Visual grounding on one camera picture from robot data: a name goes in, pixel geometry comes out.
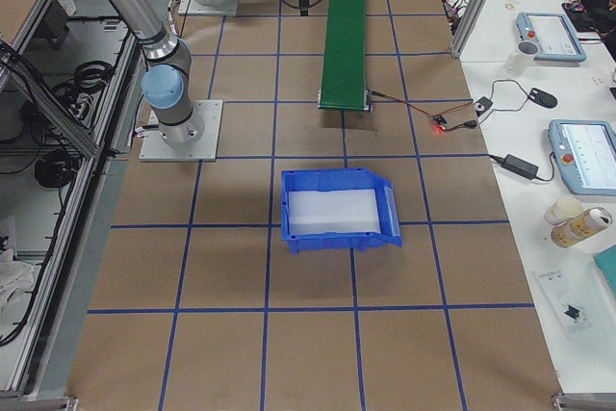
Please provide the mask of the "green conveyor belt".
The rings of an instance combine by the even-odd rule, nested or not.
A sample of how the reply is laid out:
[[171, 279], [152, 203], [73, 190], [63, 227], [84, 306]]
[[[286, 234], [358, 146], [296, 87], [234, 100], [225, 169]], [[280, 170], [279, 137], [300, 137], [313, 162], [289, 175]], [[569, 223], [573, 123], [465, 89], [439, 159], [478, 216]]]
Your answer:
[[366, 112], [367, 0], [329, 0], [319, 107]]

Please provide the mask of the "small sensor board red LED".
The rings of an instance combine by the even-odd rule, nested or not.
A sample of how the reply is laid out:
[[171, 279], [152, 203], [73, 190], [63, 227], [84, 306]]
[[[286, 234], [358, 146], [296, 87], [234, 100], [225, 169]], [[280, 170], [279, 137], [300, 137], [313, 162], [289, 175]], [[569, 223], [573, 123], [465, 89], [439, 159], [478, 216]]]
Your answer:
[[430, 120], [436, 133], [445, 133], [448, 131], [447, 120], [442, 115], [432, 115]]

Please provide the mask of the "blue plastic bin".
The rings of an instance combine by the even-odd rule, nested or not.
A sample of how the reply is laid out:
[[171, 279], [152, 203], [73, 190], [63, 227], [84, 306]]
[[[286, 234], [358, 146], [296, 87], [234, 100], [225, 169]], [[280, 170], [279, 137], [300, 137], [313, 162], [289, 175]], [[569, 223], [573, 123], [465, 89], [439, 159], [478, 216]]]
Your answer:
[[402, 245], [393, 183], [363, 167], [284, 170], [281, 238], [293, 254]]

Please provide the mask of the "white mug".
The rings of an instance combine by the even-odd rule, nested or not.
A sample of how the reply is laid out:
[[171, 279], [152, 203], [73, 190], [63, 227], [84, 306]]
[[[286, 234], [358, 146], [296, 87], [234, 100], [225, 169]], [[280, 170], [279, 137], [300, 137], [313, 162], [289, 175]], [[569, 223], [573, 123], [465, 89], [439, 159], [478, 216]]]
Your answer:
[[504, 69], [511, 75], [521, 75], [533, 63], [539, 52], [538, 45], [531, 40], [521, 40], [504, 64]]

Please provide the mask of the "white foam sheet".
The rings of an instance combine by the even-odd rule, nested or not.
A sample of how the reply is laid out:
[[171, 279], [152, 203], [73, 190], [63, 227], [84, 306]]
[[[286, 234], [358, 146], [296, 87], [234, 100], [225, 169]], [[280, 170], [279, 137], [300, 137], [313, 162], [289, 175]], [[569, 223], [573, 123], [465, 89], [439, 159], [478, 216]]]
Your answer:
[[289, 193], [291, 234], [380, 232], [374, 190]]

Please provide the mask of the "teach pendant far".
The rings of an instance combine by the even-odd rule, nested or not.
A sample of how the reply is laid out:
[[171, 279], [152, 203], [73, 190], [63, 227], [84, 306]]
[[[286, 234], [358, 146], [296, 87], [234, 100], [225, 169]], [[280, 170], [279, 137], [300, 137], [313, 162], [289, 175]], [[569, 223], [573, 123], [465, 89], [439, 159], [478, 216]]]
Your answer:
[[519, 13], [516, 26], [522, 40], [537, 46], [535, 61], [582, 63], [586, 60], [577, 31], [564, 13]]

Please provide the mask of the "teach pendant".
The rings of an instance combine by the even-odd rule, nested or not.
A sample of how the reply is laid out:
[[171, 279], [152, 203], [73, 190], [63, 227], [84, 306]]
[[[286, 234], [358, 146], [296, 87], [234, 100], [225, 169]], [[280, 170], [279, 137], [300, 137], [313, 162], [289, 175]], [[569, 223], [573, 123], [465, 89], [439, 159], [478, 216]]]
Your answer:
[[577, 31], [564, 13], [519, 13], [516, 26], [522, 40], [537, 46], [535, 61], [582, 63], [586, 60]]
[[615, 195], [615, 132], [607, 121], [555, 119], [548, 136], [571, 193]]

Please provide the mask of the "black computer mouse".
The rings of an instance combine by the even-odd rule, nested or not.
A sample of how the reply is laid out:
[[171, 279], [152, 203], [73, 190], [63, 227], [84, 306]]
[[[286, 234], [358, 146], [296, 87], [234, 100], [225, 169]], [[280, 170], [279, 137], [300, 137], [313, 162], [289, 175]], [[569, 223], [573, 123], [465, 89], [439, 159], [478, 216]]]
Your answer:
[[528, 99], [533, 103], [539, 105], [540, 107], [546, 109], [553, 109], [557, 106], [558, 103], [558, 100], [554, 95], [544, 90], [539, 90], [537, 88], [532, 88], [528, 92]]

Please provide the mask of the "black power adapter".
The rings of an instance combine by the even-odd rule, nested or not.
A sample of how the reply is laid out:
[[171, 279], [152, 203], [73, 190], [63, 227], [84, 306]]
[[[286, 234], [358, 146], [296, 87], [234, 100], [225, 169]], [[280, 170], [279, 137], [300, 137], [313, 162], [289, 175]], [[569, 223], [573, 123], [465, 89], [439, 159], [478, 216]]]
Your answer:
[[514, 155], [507, 154], [503, 158], [501, 166], [525, 179], [533, 180], [537, 178], [538, 166]]

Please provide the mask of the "teach pendant near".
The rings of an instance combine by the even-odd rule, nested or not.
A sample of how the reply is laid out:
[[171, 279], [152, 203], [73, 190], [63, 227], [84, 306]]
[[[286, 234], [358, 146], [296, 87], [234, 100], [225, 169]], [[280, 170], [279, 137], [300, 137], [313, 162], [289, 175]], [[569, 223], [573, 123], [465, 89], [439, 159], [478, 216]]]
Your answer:
[[571, 193], [615, 195], [615, 132], [607, 121], [555, 119], [548, 136]]

